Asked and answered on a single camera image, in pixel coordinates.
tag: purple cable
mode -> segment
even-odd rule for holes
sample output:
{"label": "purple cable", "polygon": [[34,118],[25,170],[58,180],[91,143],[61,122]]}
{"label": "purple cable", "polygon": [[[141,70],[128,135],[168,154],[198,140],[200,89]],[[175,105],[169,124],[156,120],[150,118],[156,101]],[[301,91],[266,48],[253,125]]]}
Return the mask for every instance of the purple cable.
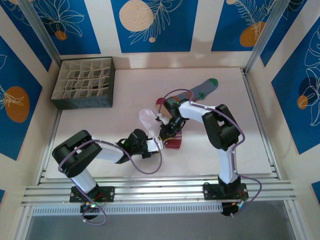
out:
{"label": "purple cable", "polygon": [[219,115],[221,115],[222,117],[224,117],[225,119],[227,119],[230,123],[232,123],[232,125],[235,126],[235,128],[240,132],[240,134],[242,135],[242,140],[237,142],[233,148],[231,149],[231,164],[232,164],[232,170],[234,171],[235,174],[237,174],[240,178],[244,178],[244,179],[249,179],[249,180],[252,180],[252,181],[255,181],[259,184],[259,190],[258,192],[254,195],[254,197],[248,202],[248,204],[246,204],[241,211],[238,211],[234,214],[237,215],[238,213],[242,212],[243,209],[247,206],[249,206],[250,204],[252,204],[252,202],[258,197],[258,195],[261,193],[261,190],[262,190],[262,183],[258,180],[258,179],[255,179],[255,178],[252,178],[252,177],[248,177],[248,176],[244,176],[244,175],[241,175],[239,174],[238,172],[236,172],[236,165],[235,165],[235,161],[236,161],[236,148],[242,144],[245,140],[246,140],[246,136],[245,136],[245,133],[241,130],[241,128],[239,127],[238,124],[235,123],[235,121],[233,121],[230,117],[228,117],[227,115],[225,115],[224,113],[216,110],[215,108],[210,108],[210,107],[207,107],[205,108],[204,106],[202,105],[198,105],[196,103],[191,103],[191,106],[194,106],[194,107],[198,107],[198,108],[201,108],[201,109],[206,109],[206,110],[210,110],[210,111],[213,111]]}
{"label": "purple cable", "polygon": [[192,99],[193,99],[194,96],[195,96],[194,93],[193,93],[192,91],[190,91],[189,89],[179,88],[179,89],[172,90],[172,91],[168,92],[168,93],[163,97],[163,99],[162,99],[162,101],[161,101],[161,104],[160,104],[160,107],[159,107],[159,110],[158,110],[158,114],[160,113],[160,110],[161,110],[162,105],[163,105],[163,104],[165,103],[165,101],[166,101],[166,97],[167,97],[169,94],[172,94],[172,93],[177,92],[177,91],[187,91],[187,92],[191,93],[191,97],[190,97],[190,99],[189,99],[189,103],[191,103]]}
{"label": "purple cable", "polygon": [[[134,163],[134,161],[132,160],[130,154],[122,149],[121,147],[119,147],[118,145],[116,144],[113,144],[111,142],[108,142],[108,141],[103,141],[103,140],[98,140],[98,139],[92,139],[92,140],[89,140],[89,141],[86,141],[84,143],[82,143],[80,146],[78,146],[76,149],[74,149],[72,152],[70,152],[59,164],[58,166],[58,171],[60,173],[63,173],[64,174],[64,171],[62,170],[62,166],[65,164],[65,162],[72,156],[74,155],[78,150],[82,149],[84,146],[88,145],[88,144],[91,144],[91,143],[102,143],[102,144],[106,144],[106,145],[109,145],[109,146],[112,146],[112,147],[115,147],[119,150],[121,150],[125,155],[127,155],[127,157],[130,159],[130,161],[132,162],[133,166],[140,172],[140,173],[143,173],[143,174],[146,174],[146,175],[151,175],[151,174],[155,174],[156,172],[159,171],[159,169],[161,168],[161,165],[162,165],[162,154],[161,154],[161,149],[157,143],[157,141],[155,139],[153,139],[156,147],[158,148],[159,150],[159,154],[160,154],[160,163],[159,163],[159,166],[157,167],[157,169],[153,172],[145,172],[145,171],[142,171],[140,170],[136,164]],[[88,223],[88,224],[91,224],[91,225],[103,225],[106,221],[107,221],[107,214],[106,212],[102,209],[102,207],[100,207],[93,199],[91,199],[72,179],[71,181],[74,183],[75,187],[79,190],[80,193],[82,193],[91,203],[93,203],[94,205],[96,205],[96,207],[103,213],[104,215],[104,220],[102,222],[92,222],[92,221],[87,221],[85,219],[85,212],[82,213],[82,219],[85,223]]]}

